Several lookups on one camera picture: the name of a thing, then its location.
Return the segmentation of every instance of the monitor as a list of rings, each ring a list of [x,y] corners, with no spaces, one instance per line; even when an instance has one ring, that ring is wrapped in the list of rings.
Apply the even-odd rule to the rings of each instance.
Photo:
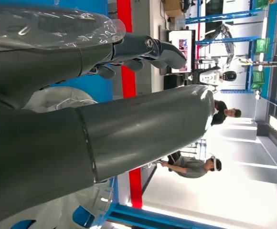
[[[195,35],[194,30],[169,31],[169,41],[187,59],[185,66],[181,69],[171,69],[172,73],[190,73],[194,69]]]

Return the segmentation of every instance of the gray t-shirt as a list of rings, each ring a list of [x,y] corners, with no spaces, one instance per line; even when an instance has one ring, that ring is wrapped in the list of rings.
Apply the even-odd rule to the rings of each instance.
[[[186,173],[177,172],[179,175],[186,178],[198,178],[204,176],[207,173],[204,168],[204,161],[197,160],[194,157],[181,156],[174,164],[174,166],[187,168]]]

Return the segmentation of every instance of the young man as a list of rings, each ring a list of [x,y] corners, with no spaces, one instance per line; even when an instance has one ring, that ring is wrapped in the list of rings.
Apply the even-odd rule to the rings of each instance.
[[[222,124],[226,117],[239,118],[241,116],[241,111],[239,109],[229,110],[224,102],[215,100],[215,114],[211,125]]]
[[[180,151],[168,156],[169,161],[157,161],[163,167],[168,167],[170,171],[174,171],[180,176],[186,178],[199,178],[208,171],[222,170],[222,162],[214,156],[207,160],[197,160],[192,157],[182,156]]]

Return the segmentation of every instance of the robotic hand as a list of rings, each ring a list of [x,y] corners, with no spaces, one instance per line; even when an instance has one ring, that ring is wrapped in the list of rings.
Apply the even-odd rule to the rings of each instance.
[[[94,66],[87,74],[99,74],[103,78],[112,79],[115,72],[105,64],[124,65],[137,72],[144,67],[142,60],[149,61],[157,68],[168,66],[179,69],[186,63],[186,59],[176,47],[149,36],[126,33],[125,37],[113,44],[113,55],[108,62],[101,62]]]

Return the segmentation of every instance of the clear plastic cover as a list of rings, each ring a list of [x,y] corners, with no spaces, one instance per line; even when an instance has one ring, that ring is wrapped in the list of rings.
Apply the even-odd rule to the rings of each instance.
[[[126,34],[120,20],[81,10],[0,5],[0,46],[61,49],[113,43]]]
[[[81,206],[95,216],[91,228],[100,228],[104,216],[113,200],[114,178],[93,187],[54,199],[47,203],[29,208],[0,222],[0,229],[20,227],[20,222],[33,220],[29,229],[85,229],[74,221],[76,210]]]
[[[32,95],[24,109],[37,113],[96,104],[90,95],[72,87],[50,87]]]

